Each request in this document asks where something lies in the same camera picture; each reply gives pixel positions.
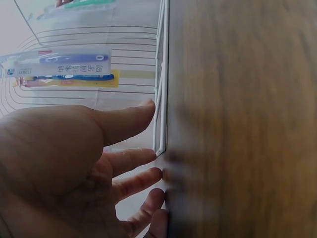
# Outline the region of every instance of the skin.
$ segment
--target skin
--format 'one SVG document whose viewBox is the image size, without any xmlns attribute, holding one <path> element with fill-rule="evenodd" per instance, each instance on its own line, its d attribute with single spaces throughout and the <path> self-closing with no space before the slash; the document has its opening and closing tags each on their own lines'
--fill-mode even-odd
<svg viewBox="0 0 317 238">
<path fill-rule="evenodd" d="M 152 101 L 120 111 L 84 106 L 30 108 L 0 119 L 0 237 L 165 238 L 164 192 L 153 189 L 126 221 L 115 205 L 162 177 L 158 168 L 116 176 L 156 159 L 150 149 L 103 153 L 145 130 Z"/>
<path fill-rule="evenodd" d="M 57 0 L 56 7 L 62 6 L 62 5 L 67 4 L 71 1 L 73 1 L 73 0 Z"/>
</svg>

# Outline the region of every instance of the finger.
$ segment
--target finger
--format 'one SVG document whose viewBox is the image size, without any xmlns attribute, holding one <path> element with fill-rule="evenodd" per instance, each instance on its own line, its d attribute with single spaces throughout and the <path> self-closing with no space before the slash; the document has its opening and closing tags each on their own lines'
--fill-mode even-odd
<svg viewBox="0 0 317 238">
<path fill-rule="evenodd" d="M 131 178 L 120 179 L 112 182 L 114 200 L 119 201 L 151 187 L 162 178 L 159 168 L 151 168 Z"/>
<path fill-rule="evenodd" d="M 63 0 L 57 0 L 56 7 L 62 6 L 62 5 L 66 4 L 66 3 L 69 3 L 71 1 L 73 1 L 73 0 L 64 0 L 64 1 Z"/>
<path fill-rule="evenodd" d="M 103 153 L 97 164 L 111 164 L 112 177 L 116 177 L 135 168 L 146 165 L 157 158 L 151 149 L 124 150 L 115 153 Z"/>
<path fill-rule="evenodd" d="M 166 210 L 158 210 L 153 214 L 149 231 L 144 238 L 166 238 L 167 237 L 167 218 Z"/>
<path fill-rule="evenodd" d="M 103 132 L 104 146 L 108 146 L 144 131 L 154 116 L 155 104 L 152 100 L 148 100 L 139 107 L 105 112 L 90 110 L 90 112 L 90 116 Z"/>
<path fill-rule="evenodd" d="M 164 203 L 164 192 L 159 189 L 153 189 L 139 211 L 127 221 L 121 222 L 123 228 L 131 238 L 136 237 L 151 222 L 155 211 L 161 208 Z"/>
</svg>

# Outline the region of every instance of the wood grain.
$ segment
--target wood grain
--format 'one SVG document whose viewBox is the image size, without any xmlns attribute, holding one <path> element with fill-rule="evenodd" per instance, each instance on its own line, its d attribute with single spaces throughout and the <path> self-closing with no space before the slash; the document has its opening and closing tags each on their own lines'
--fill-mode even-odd
<svg viewBox="0 0 317 238">
<path fill-rule="evenodd" d="M 171 0 L 169 40 L 169 237 L 317 237 L 317 1 Z"/>
</svg>

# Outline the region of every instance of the green toothbrush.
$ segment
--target green toothbrush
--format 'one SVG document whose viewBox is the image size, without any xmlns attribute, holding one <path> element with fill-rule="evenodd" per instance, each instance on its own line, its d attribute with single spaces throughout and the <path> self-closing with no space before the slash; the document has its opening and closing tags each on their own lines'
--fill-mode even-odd
<svg viewBox="0 0 317 238">
<path fill-rule="evenodd" d="M 115 0 L 75 0 L 73 2 L 70 2 L 68 4 L 65 4 L 64 8 L 73 8 L 78 6 L 87 6 L 87 5 L 99 5 L 99 4 L 106 4 L 106 3 L 112 3 L 115 2 Z"/>
</svg>

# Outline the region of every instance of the fingernail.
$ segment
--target fingernail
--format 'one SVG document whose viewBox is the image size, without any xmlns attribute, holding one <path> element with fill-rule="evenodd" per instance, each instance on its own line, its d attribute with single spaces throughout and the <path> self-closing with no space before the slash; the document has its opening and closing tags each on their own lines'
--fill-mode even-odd
<svg viewBox="0 0 317 238">
<path fill-rule="evenodd" d="M 153 103 L 153 100 L 152 99 L 148 99 L 148 100 L 145 100 L 145 101 L 141 102 L 139 107 L 148 106 L 148 105 L 151 105 L 152 103 Z"/>
<path fill-rule="evenodd" d="M 142 149 L 142 150 L 150 155 L 153 155 L 153 156 L 155 155 L 156 157 L 156 152 L 154 150 L 152 149 Z"/>
</svg>

